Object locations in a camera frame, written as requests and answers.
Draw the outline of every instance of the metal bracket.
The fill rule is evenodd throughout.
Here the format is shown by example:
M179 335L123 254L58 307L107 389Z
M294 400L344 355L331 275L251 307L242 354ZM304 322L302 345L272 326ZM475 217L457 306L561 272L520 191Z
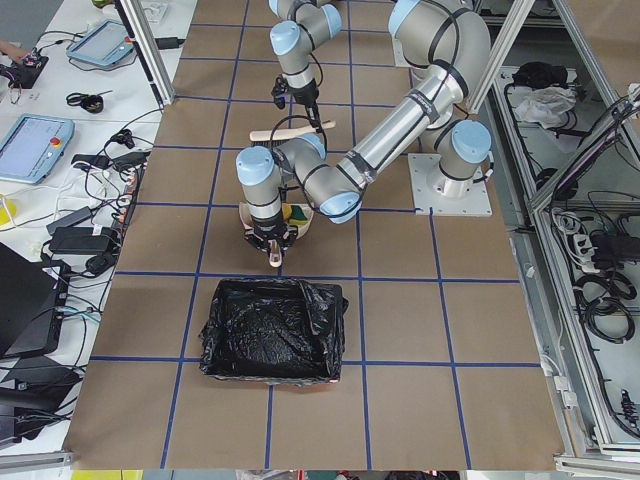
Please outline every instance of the metal bracket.
M493 212L484 182L474 183L463 198L446 198L431 187L428 172L439 162L440 155L437 154L409 154L411 191L416 214L429 215L433 209L433 215L436 216L490 217ZM482 171L478 169L474 178L480 177Z

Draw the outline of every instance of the robotic arm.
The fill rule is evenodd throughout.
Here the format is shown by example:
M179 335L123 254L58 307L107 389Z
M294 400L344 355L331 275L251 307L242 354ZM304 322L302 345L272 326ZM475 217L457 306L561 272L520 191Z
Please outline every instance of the robotic arm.
M276 9L280 13L291 10L285 4L296 3L280 2L282 9ZM312 5L307 8L318 10ZM282 25L297 39L288 44L304 44L304 35L294 28L294 22L283 22L274 30L285 28ZM245 237L269 254L273 266L281 263L282 250L292 244L296 234L282 218L279 187L283 183L295 178L305 196L318 206L316 211L334 223L343 223L358 212L368 185L425 131L423 141L442 155L431 184L450 198L464 194L489 152L491 137L482 124L453 119L453 105L476 86L489 59L490 40L484 21L456 0L398 0L389 31L402 42L407 61L422 81L337 166L325 163L324 147L313 134L290 140L273 151L251 147L238 155L238 177L254 221L253 230ZM283 61L287 53L279 54L283 69L288 65Z
M269 0L273 13L284 20L270 34L283 71L271 91L274 103L283 109L284 95L291 93L296 103L305 107L309 123L315 128L320 128L316 103L319 92L309 56L342 29L338 10L327 3L328 0Z

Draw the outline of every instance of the end effector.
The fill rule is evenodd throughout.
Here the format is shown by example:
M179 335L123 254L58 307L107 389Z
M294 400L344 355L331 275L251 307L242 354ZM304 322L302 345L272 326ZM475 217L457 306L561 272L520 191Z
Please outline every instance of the end effector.
M284 108L284 95L293 95L305 107L312 126L320 127L318 85L309 56L342 29L338 10L321 0L269 0L271 10L284 21L271 30L273 51L283 74L272 90L278 108Z

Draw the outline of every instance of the black monitor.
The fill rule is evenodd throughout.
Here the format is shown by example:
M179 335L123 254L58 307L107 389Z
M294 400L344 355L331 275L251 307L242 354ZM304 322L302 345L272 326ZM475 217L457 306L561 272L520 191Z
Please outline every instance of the black monitor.
M53 265L53 275L0 243L0 359L32 357L58 347L68 267Z

